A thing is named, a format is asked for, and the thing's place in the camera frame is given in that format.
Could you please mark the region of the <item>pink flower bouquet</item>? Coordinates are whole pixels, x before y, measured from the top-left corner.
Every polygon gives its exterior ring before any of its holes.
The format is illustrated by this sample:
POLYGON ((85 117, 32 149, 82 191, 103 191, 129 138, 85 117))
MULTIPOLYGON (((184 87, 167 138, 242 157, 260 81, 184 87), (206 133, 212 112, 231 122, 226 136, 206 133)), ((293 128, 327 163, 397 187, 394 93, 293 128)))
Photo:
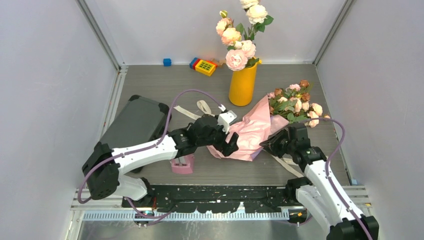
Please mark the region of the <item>pink flower bouquet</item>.
POLYGON ((323 107, 311 102, 311 83, 301 80, 287 88, 276 88, 263 97, 242 120, 230 126, 229 133, 238 134, 238 150, 229 159, 252 161, 260 152, 260 143, 288 124, 310 119, 305 125, 314 128, 317 118, 330 118, 323 107))

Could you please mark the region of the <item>beige ribbon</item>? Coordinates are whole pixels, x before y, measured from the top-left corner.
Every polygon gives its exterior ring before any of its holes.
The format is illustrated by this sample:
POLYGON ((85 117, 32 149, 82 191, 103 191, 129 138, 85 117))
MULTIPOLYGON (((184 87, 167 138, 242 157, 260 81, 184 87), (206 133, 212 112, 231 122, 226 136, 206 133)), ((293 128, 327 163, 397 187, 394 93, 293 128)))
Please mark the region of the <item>beige ribbon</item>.
POLYGON ((203 115, 209 115, 209 116, 215 116, 212 113, 211 108, 209 107, 209 105, 204 101, 204 100, 198 100, 196 102, 197 108, 198 110, 196 110, 194 113, 188 111, 187 109, 177 105, 174 106, 173 109, 178 111, 179 113, 185 115, 186 117, 189 117, 192 120, 197 120, 199 118, 201 118, 203 115))

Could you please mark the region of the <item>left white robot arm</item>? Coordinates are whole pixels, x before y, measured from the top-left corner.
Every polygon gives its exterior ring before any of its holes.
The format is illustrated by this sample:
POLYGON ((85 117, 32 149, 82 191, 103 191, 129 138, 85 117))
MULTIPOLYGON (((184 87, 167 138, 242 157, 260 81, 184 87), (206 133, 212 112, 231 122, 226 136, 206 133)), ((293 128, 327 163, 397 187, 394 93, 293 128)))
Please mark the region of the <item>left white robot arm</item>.
POLYGON ((98 142, 85 164, 83 185, 88 187, 89 200, 101 200, 110 195, 130 198, 141 207, 153 202, 153 193, 144 180, 127 173, 159 161, 170 161, 192 155, 197 148, 213 146, 224 156, 236 152, 239 147, 237 133, 229 134, 230 125, 237 115, 226 111, 217 116, 205 114, 185 128, 165 133, 150 142, 110 148, 98 142))

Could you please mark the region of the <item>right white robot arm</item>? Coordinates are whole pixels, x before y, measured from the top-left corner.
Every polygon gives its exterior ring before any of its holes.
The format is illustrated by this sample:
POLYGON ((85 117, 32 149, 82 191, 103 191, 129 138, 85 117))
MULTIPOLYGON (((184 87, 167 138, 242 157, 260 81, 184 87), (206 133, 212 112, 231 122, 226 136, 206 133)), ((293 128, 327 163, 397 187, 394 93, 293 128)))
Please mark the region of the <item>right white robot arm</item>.
POLYGON ((290 155, 304 173, 285 185, 291 205, 302 204, 326 232, 328 240, 377 240, 379 223, 351 200, 330 168, 330 159, 311 145, 307 127, 293 123, 260 146, 274 157, 290 155))

